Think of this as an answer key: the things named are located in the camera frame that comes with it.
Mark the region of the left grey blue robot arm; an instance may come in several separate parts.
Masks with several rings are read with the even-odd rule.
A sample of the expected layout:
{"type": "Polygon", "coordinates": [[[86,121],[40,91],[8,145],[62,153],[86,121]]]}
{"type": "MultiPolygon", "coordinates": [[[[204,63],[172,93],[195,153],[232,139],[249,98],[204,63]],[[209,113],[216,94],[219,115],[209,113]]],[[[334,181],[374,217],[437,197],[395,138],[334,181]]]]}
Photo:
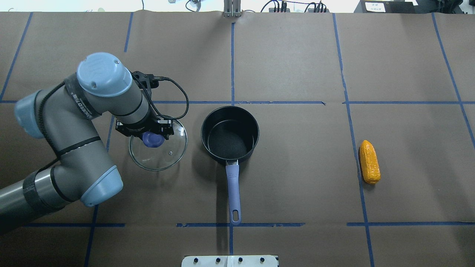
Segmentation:
{"type": "Polygon", "coordinates": [[[129,71],[114,55],[88,55],[76,73],[51,90],[17,101],[18,124],[34,138],[44,138],[53,162],[1,189],[1,235],[81,201],[93,207],[123,188],[92,120],[109,112],[125,136],[173,135],[173,118],[161,115],[149,90],[168,77],[129,71]]]}

